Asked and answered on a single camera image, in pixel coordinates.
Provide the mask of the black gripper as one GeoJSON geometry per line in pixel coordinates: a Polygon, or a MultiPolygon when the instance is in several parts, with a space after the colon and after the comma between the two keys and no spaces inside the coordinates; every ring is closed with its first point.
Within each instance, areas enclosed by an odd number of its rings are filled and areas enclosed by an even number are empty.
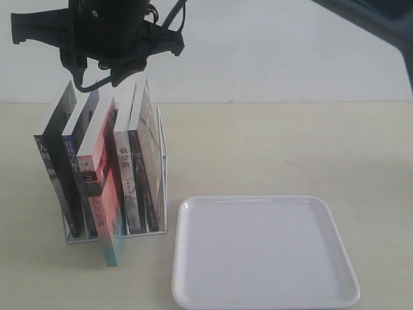
{"type": "Polygon", "coordinates": [[[159,13],[150,1],[69,1],[67,8],[12,13],[12,42],[33,40],[58,48],[61,64],[76,87],[83,85],[88,60],[95,59],[100,70],[110,73],[93,86],[117,87],[144,71],[150,56],[181,54],[183,27],[169,27],[184,13],[185,2],[178,1],[159,25],[159,13]]]}

